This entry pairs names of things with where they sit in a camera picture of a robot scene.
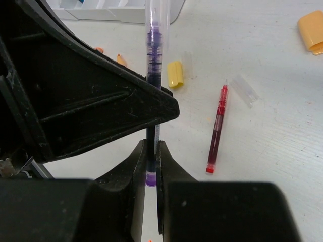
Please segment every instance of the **pen barrel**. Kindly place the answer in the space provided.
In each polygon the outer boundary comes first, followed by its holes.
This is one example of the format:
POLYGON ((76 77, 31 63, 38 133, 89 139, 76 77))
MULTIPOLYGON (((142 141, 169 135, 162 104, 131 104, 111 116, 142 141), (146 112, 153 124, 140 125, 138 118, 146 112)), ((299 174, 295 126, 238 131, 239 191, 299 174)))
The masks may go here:
POLYGON ((220 142, 220 135, 223 123, 223 115, 217 115, 216 123, 214 124, 214 130, 212 135, 211 147, 210 152, 208 154, 208 164, 215 164, 216 158, 218 154, 219 142, 220 142))

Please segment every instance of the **orange object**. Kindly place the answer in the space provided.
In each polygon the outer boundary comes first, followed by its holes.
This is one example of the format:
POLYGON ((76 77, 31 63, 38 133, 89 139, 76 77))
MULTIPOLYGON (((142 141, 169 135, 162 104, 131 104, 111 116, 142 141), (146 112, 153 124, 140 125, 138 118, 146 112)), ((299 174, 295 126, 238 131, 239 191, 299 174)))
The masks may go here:
POLYGON ((323 12, 318 10, 298 21, 298 29, 308 51, 323 54, 323 12))
POLYGON ((102 48, 94 48, 94 49, 99 51, 101 54, 103 54, 103 49, 102 48))
POLYGON ((122 55, 120 55, 120 54, 117 55, 117 62, 119 64, 124 65, 125 67, 127 66, 127 62, 125 61, 125 59, 123 59, 122 55))

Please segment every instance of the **clear pen cap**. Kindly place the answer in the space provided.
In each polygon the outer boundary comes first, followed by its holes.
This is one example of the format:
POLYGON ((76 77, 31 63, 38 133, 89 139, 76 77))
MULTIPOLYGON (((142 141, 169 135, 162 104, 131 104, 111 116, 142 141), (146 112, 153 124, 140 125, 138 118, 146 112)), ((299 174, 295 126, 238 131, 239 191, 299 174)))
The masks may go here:
POLYGON ((146 45, 152 43, 168 46, 168 27, 170 25, 170 0, 146 0, 146 34, 151 34, 146 39, 146 45))
POLYGON ((252 108, 253 103, 258 100, 259 96, 249 83, 247 83, 241 75, 237 75, 229 84, 238 93, 242 100, 252 108))

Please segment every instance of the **white surface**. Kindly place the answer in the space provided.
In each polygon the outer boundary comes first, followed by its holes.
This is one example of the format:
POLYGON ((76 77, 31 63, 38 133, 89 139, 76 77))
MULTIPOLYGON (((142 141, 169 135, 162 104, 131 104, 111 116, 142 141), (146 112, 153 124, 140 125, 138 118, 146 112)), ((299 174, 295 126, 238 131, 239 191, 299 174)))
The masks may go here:
MULTIPOLYGON (((196 78, 174 90, 180 117, 161 125, 161 138, 173 157, 196 179, 277 184, 303 240, 313 242, 323 241, 323 55, 305 50, 297 21, 320 8, 320 0, 186 0, 170 26, 164 62, 191 51, 196 78), (207 176, 220 89, 237 74, 248 80, 260 99, 249 109, 231 90, 216 173, 207 176)), ((111 57, 122 54, 129 68, 145 75, 144 26, 65 23, 90 46, 104 48, 111 57)), ((46 167, 55 177, 96 178, 126 158, 144 136, 140 131, 46 167)), ((162 241, 155 206, 155 189, 147 188, 145 242, 162 241)))

